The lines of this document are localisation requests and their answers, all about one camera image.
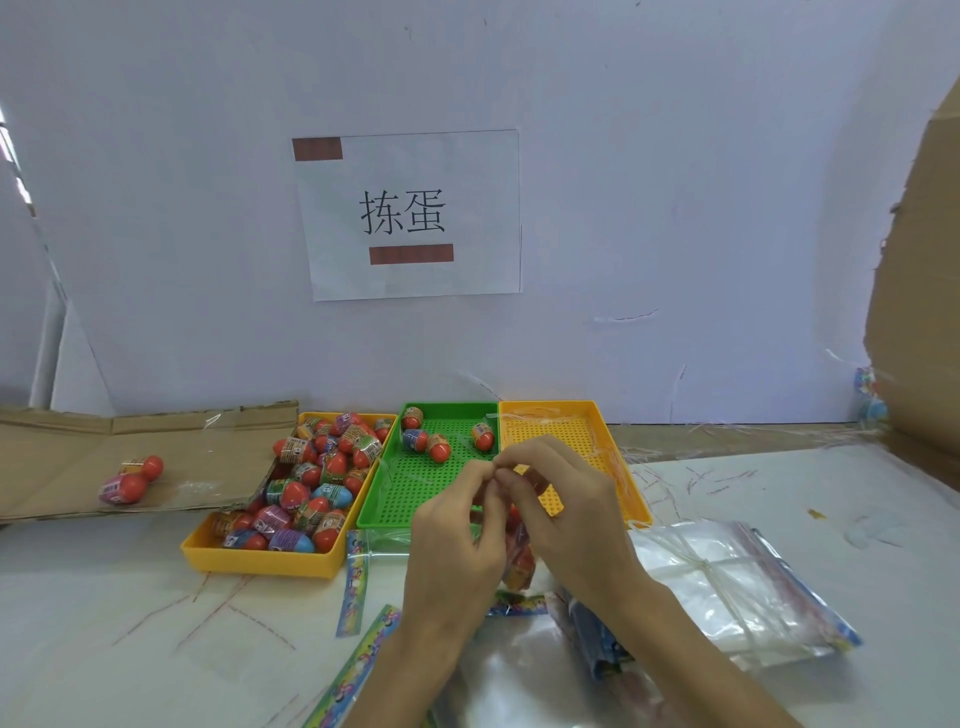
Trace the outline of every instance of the clear plastic bag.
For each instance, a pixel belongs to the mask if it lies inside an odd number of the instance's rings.
[[[700,630],[743,669],[861,644],[852,627],[743,523],[686,522],[632,529],[630,537],[647,572],[670,588]],[[568,613],[594,676],[632,661],[576,599],[569,599]]]

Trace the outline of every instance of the wrist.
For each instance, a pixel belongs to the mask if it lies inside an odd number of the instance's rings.
[[[453,674],[464,648],[464,642],[449,632],[403,617],[389,642],[403,662],[416,666],[420,674],[441,683]]]

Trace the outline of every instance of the plastic toy egg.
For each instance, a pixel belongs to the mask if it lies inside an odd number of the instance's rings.
[[[328,553],[333,548],[346,521],[347,516],[343,511],[330,511],[326,514],[313,535],[313,544],[320,553]]]
[[[344,477],[344,488],[350,491],[354,500],[357,500],[357,496],[360,495],[369,472],[369,468],[354,468]]]
[[[340,437],[347,431],[349,426],[359,425],[362,422],[363,418],[356,412],[344,412],[344,414],[337,415],[336,419],[334,419],[333,425],[330,428],[330,434],[335,437]]]
[[[383,451],[383,446],[375,435],[364,435],[353,445],[353,465],[368,468]]]
[[[296,511],[310,499],[310,489],[298,480],[287,483],[280,495],[280,508],[285,511]]]
[[[140,467],[140,474],[147,478],[148,483],[154,482],[163,475],[163,460],[158,455],[145,458]]]
[[[290,521],[292,520],[290,514],[280,508],[280,506],[268,505],[266,508],[261,508],[256,514],[253,528],[264,536],[273,536],[279,530],[289,528]]]
[[[423,424],[423,410],[419,407],[407,407],[400,415],[400,426],[403,429],[419,429]]]
[[[262,534],[245,529],[232,531],[224,539],[224,548],[244,548],[248,551],[263,551],[267,547],[267,540]]]
[[[213,522],[213,535],[224,538],[230,531],[243,531],[253,526],[253,516],[245,511],[218,513]]]
[[[425,429],[405,429],[400,436],[403,449],[410,452],[423,452],[426,450],[426,444],[429,440],[430,436]]]
[[[290,476],[299,480],[311,491],[320,485],[320,475],[323,471],[313,463],[300,463],[297,465]]]
[[[340,438],[340,442],[337,443],[337,450],[342,452],[345,455],[349,455],[353,452],[353,447],[357,444],[359,440],[362,440],[367,436],[367,432],[360,425],[350,425],[344,434]]]
[[[381,443],[386,442],[387,435],[390,434],[390,420],[386,417],[381,417],[373,423],[373,434],[376,435],[376,439]]]
[[[342,485],[344,475],[349,470],[347,456],[342,452],[334,452],[324,457],[324,472],[321,475],[321,481],[324,483],[333,483]]]
[[[296,551],[297,553],[314,553],[314,548],[310,537],[299,531],[292,531],[284,528],[274,534],[270,540],[270,551]]]
[[[130,505],[144,497],[148,485],[147,478],[140,473],[117,475],[100,486],[97,497],[111,505]]]
[[[445,463],[450,459],[450,453],[452,452],[450,449],[450,444],[439,432],[430,435],[426,447],[427,452],[430,455],[430,459],[432,459],[435,463]]]
[[[312,536],[324,516],[330,512],[330,508],[330,501],[325,497],[315,497],[308,500],[297,510],[297,515],[294,517],[294,528]]]
[[[325,497],[334,508],[349,508],[353,503],[353,494],[342,485],[324,483],[313,492],[313,497]]]
[[[490,452],[493,447],[493,430],[487,423],[477,423],[470,428],[470,436],[474,446],[481,452]]]
[[[299,437],[288,437],[285,440],[277,440],[274,443],[274,455],[281,463],[305,463],[311,459],[313,453],[314,462],[316,462],[316,451],[311,450],[309,440],[301,440]]]

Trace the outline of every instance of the white table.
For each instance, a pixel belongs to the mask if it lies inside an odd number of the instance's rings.
[[[764,676],[805,725],[954,723],[956,494],[864,446],[633,470],[658,522],[740,519],[759,528],[861,633],[865,645],[851,654]],[[854,548],[844,531],[877,507],[901,518],[903,527],[881,535],[898,546]],[[827,518],[815,520],[807,509]],[[343,572],[331,582],[204,579],[179,552],[202,518],[36,522],[0,531],[0,725],[302,723],[355,644],[334,638]],[[399,605],[402,595],[401,563],[374,569],[365,628],[384,602]],[[536,665],[513,667],[537,672]],[[591,699],[566,694],[564,711],[549,716],[563,724]],[[477,712],[465,714],[467,724],[478,724]]]

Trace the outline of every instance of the red plastic egg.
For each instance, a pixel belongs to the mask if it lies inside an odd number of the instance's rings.
[[[125,503],[137,503],[147,493],[150,485],[147,478],[139,473],[130,473],[120,478],[120,498]]]
[[[385,417],[381,417],[373,424],[373,434],[376,435],[376,439],[381,443],[386,442],[387,435],[390,434],[390,420]]]
[[[347,456],[342,452],[334,452],[328,455],[324,461],[324,469],[334,475],[343,475],[349,469]]]
[[[360,495],[363,482],[367,479],[367,473],[369,472],[370,470],[367,468],[354,468],[344,478],[344,487],[350,491],[354,500]]]
[[[435,432],[430,435],[430,439],[427,442],[427,452],[435,463],[445,463],[450,459],[452,450],[446,438],[440,433]]]
[[[418,429],[423,424],[423,410],[419,407],[407,407],[400,416],[403,429]]]
[[[163,460],[156,455],[151,455],[143,461],[140,474],[147,478],[148,483],[154,482],[163,474]]]
[[[470,428],[470,436],[473,438],[473,444],[481,452],[490,452],[493,447],[493,430],[487,423],[477,423]]]
[[[287,487],[280,494],[280,508],[285,511],[296,511],[309,499],[309,489],[298,480],[293,480],[287,483]]]
[[[329,553],[333,545],[337,543],[337,536],[340,531],[328,528],[326,531],[317,531],[313,535],[313,545],[317,547],[320,553]]]
[[[253,528],[253,521],[255,518],[251,513],[244,513],[240,516],[237,516],[236,521],[233,522],[233,528],[231,531],[242,531],[247,528]]]
[[[320,485],[320,475],[322,471],[320,468],[310,468],[308,471],[304,471],[300,474],[300,482],[303,483],[311,491]]]

